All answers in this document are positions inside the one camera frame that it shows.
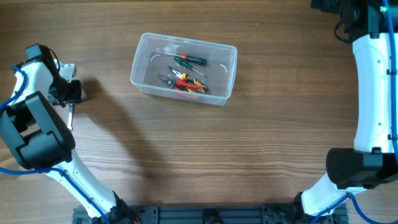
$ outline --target wooden table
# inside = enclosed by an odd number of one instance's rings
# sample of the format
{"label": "wooden table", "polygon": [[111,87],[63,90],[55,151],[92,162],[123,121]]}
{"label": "wooden table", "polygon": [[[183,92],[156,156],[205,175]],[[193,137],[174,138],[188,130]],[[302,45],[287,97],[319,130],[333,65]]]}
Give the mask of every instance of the wooden table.
{"label": "wooden table", "polygon": [[[358,81],[339,17],[310,0],[136,1],[0,5],[0,100],[11,66],[36,42],[75,63],[88,101],[75,109],[76,149],[128,204],[289,202],[325,173],[332,147],[353,147]],[[238,48],[224,107],[139,93],[129,81],[145,32]],[[67,118],[67,109],[58,109]],[[21,170],[0,142],[0,167]],[[358,196],[380,222],[397,218],[398,185]],[[44,175],[0,174],[0,223],[70,223],[79,206]],[[348,202],[352,223],[364,223]]]}

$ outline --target green screwdriver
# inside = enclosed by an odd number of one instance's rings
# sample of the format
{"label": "green screwdriver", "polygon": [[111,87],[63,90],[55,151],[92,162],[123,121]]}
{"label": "green screwdriver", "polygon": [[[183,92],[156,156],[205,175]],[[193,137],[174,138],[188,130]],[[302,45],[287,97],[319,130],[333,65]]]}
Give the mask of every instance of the green screwdriver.
{"label": "green screwdriver", "polygon": [[203,77],[207,78],[206,75],[204,75],[204,74],[198,72],[198,70],[194,69],[193,66],[192,66],[191,64],[189,64],[187,61],[181,59],[180,57],[175,56],[175,57],[174,57],[174,60],[175,60],[176,62],[178,62],[180,65],[184,66],[185,68],[187,68],[187,69],[189,69],[189,70],[194,70],[195,72],[199,73],[200,75],[203,75]]}

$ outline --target clear plastic bin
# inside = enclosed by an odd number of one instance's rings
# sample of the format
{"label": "clear plastic bin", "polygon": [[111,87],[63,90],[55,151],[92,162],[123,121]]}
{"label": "clear plastic bin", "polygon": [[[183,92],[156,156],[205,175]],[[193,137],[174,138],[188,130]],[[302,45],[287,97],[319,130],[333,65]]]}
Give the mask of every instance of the clear plastic bin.
{"label": "clear plastic bin", "polygon": [[[173,55],[166,53],[207,59],[206,65],[189,63],[208,78],[179,65]],[[145,33],[137,47],[130,80],[143,93],[223,106],[232,93],[237,57],[238,50],[230,45]],[[175,78],[169,66],[202,81],[208,91],[190,93],[172,89],[159,78],[159,75]]]}

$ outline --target screwdriver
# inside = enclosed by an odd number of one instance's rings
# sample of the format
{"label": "screwdriver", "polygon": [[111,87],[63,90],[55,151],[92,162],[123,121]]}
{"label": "screwdriver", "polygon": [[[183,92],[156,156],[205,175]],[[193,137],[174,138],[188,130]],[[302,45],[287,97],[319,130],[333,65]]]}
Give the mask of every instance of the screwdriver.
{"label": "screwdriver", "polygon": [[193,63],[198,63],[200,65],[207,65],[207,60],[204,58],[199,58],[199,57],[194,57],[194,56],[189,56],[189,55],[175,55],[171,53],[167,53],[168,55],[173,55],[173,56],[178,56],[181,59],[184,59],[188,62],[193,62]]}
{"label": "screwdriver", "polygon": [[184,66],[185,68],[189,69],[189,70],[194,70],[195,72],[199,73],[200,75],[203,75],[203,77],[207,78],[206,75],[198,72],[198,70],[194,69],[193,66],[191,64],[189,64],[188,62],[184,61],[183,59],[180,59],[178,56],[174,57],[174,60],[176,62],[178,62],[180,65]]}

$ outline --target black cable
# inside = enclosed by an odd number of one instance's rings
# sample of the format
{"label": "black cable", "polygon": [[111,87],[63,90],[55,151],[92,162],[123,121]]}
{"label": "black cable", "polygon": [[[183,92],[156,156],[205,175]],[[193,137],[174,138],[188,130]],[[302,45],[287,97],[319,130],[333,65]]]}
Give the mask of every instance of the black cable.
{"label": "black cable", "polygon": [[340,41],[342,41],[342,42],[344,42],[344,43],[346,43],[346,44],[352,44],[352,43],[353,43],[352,41],[347,40],[347,39],[344,39],[344,38],[340,37],[339,35],[337,35],[337,33],[336,33],[336,31],[337,31],[343,24],[344,24],[343,20],[341,20],[339,23],[337,23],[337,25],[336,25],[336,27],[335,27],[335,37],[336,37],[338,40],[340,40]]}
{"label": "black cable", "polygon": [[57,59],[57,62],[58,62],[58,72],[61,70],[61,65],[60,65],[60,61],[58,60],[58,57],[57,57],[57,55],[55,54],[55,52],[52,50],[52,49],[50,49],[49,48],[49,50],[51,51],[51,53],[54,55],[54,57],[55,57],[55,59]]}

